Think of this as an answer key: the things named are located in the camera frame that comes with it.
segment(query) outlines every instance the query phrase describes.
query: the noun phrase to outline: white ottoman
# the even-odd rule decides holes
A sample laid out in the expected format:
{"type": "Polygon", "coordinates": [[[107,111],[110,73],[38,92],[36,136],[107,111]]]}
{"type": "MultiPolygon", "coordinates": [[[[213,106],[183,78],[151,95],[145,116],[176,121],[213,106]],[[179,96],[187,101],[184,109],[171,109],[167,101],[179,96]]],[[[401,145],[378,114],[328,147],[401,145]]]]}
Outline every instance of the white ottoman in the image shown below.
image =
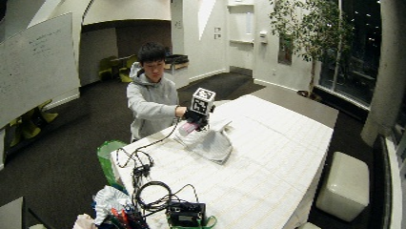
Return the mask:
{"type": "Polygon", "coordinates": [[[313,223],[307,222],[303,226],[299,227],[299,229],[321,229],[321,228],[316,226],[313,223]]]}
{"type": "Polygon", "coordinates": [[[319,209],[352,221],[369,205],[369,170],[353,156],[335,152],[332,170],[319,194],[319,209]]]}

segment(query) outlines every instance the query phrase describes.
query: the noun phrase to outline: black hair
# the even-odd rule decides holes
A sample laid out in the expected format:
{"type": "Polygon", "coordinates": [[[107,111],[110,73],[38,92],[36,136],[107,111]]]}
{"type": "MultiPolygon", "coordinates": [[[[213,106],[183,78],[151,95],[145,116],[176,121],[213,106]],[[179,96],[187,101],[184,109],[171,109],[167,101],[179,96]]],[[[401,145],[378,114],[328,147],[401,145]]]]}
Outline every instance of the black hair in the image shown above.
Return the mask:
{"type": "Polygon", "coordinates": [[[167,52],[161,44],[148,42],[139,50],[138,59],[142,65],[144,62],[165,60],[167,52]]]}

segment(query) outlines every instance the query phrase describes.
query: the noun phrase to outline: white tablecloth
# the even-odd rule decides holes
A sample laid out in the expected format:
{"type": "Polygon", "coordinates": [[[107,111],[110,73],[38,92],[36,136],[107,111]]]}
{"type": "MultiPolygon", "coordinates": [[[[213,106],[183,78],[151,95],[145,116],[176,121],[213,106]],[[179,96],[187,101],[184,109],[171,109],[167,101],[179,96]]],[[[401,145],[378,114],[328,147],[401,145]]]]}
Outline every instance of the white tablecloth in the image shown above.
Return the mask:
{"type": "MultiPolygon", "coordinates": [[[[308,196],[305,207],[309,209],[312,205],[312,195],[307,193],[315,192],[333,129],[253,95],[241,96],[216,108],[211,121],[225,118],[232,121],[227,128],[233,145],[228,162],[220,165],[197,156],[172,135],[145,149],[155,161],[149,178],[165,182],[173,192],[185,184],[193,184],[200,202],[207,204],[207,215],[219,220],[216,228],[295,227],[303,219],[292,223],[293,216],[301,211],[299,206],[304,205],[308,196]]],[[[124,149],[134,152],[161,139],[172,129],[124,149]]],[[[120,164],[127,159],[120,152],[120,164]]],[[[116,164],[116,152],[112,160],[116,164]]],[[[134,162],[126,168],[116,168],[127,191],[132,193],[134,162]]],[[[192,188],[179,196],[196,202],[192,188]]],[[[149,189],[144,197],[157,200],[163,190],[149,189]]],[[[151,228],[167,228],[164,212],[149,216],[148,224],[151,228]]]]}

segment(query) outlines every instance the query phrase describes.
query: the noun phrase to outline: door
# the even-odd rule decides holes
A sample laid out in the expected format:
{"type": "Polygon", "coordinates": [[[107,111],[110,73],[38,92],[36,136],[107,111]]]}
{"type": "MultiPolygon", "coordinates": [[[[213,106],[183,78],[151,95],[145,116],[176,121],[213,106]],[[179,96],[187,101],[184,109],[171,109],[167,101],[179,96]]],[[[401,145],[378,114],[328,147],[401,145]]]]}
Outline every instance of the door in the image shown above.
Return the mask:
{"type": "Polygon", "coordinates": [[[253,75],[255,5],[229,6],[229,65],[232,72],[253,75]]]}

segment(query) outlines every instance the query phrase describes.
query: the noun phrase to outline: tree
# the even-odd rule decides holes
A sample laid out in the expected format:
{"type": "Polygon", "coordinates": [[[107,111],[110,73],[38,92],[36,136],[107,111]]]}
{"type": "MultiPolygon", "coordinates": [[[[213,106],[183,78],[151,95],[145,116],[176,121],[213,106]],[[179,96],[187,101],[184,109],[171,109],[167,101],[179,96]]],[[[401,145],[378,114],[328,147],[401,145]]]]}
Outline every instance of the tree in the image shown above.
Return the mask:
{"type": "Polygon", "coordinates": [[[312,96],[316,61],[325,61],[332,56],[327,52],[336,52],[340,62],[341,54],[350,50],[353,26],[339,5],[329,0],[271,0],[271,4],[275,5],[269,13],[272,34],[289,36],[293,54],[312,62],[308,91],[312,96]]]}

